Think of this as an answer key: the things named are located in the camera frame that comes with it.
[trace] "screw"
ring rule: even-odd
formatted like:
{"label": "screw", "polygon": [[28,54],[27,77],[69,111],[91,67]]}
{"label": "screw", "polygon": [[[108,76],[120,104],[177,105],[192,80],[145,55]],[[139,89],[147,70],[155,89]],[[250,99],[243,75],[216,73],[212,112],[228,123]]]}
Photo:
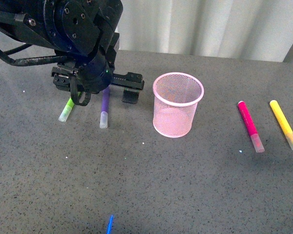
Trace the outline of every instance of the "screw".
{"label": "screw", "polygon": [[54,37],[57,35],[55,32],[53,32],[53,30],[50,30],[50,34]]}
{"label": "screw", "polygon": [[36,21],[34,19],[29,19],[28,20],[29,25],[31,26],[36,26]]}
{"label": "screw", "polygon": [[54,1],[47,0],[52,6],[54,6]]}

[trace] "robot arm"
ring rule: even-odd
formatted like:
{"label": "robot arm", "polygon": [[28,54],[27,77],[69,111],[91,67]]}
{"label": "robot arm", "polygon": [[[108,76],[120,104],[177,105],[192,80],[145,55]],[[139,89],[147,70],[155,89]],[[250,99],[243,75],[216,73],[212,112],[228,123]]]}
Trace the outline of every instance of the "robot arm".
{"label": "robot arm", "polygon": [[[55,50],[55,56],[14,60],[3,52],[0,59],[14,66],[57,62],[53,83],[71,92],[77,105],[86,106],[91,94],[108,85],[125,87],[123,101],[137,103],[144,81],[140,74],[114,74],[119,34],[115,33],[123,6],[120,0],[0,0],[0,31],[29,45]],[[85,92],[79,103],[78,92]]]}

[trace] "yellow marker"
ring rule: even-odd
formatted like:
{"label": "yellow marker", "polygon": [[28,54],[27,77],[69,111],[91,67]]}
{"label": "yellow marker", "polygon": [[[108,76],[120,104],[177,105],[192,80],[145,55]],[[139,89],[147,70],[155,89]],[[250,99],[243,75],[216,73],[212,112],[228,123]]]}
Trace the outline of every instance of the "yellow marker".
{"label": "yellow marker", "polygon": [[282,131],[283,131],[285,137],[288,140],[288,143],[291,146],[291,149],[293,150],[293,130],[292,130],[292,128],[290,127],[287,119],[285,118],[278,102],[276,100],[272,100],[270,102],[270,106],[271,106],[272,111],[273,111],[275,117],[277,118],[281,128],[282,128]]}

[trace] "table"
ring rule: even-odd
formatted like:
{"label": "table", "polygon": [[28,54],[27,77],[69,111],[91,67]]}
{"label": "table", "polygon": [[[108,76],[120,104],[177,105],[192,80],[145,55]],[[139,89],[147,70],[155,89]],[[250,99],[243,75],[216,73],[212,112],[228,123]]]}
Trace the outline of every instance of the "table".
{"label": "table", "polygon": [[[100,129],[102,94],[61,123],[69,93],[53,85],[54,64],[0,61],[0,233],[105,233],[111,214],[114,234],[293,233],[293,151],[269,106],[278,100],[293,128],[293,64],[119,51],[115,65],[143,74],[145,89],[131,105],[111,87]],[[192,130],[171,139],[153,128],[152,83],[175,71],[197,77],[205,95]]]}

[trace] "pink marker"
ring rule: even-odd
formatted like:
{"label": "pink marker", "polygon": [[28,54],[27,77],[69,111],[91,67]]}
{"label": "pink marker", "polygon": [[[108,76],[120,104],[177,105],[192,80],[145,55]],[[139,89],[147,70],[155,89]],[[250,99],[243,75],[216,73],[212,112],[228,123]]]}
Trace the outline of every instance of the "pink marker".
{"label": "pink marker", "polygon": [[243,118],[243,121],[245,123],[245,126],[246,128],[248,129],[248,132],[250,134],[250,137],[251,137],[251,140],[253,142],[253,145],[254,145],[254,148],[255,148],[255,151],[257,153],[262,153],[265,151],[264,149],[264,146],[259,138],[259,135],[257,133],[257,130],[256,130],[256,127],[255,127],[255,124],[252,120],[252,117],[248,111],[248,108],[245,104],[245,102],[243,101],[240,101],[238,103],[238,107],[239,107],[239,110],[240,110],[240,113],[242,115],[242,118]]}

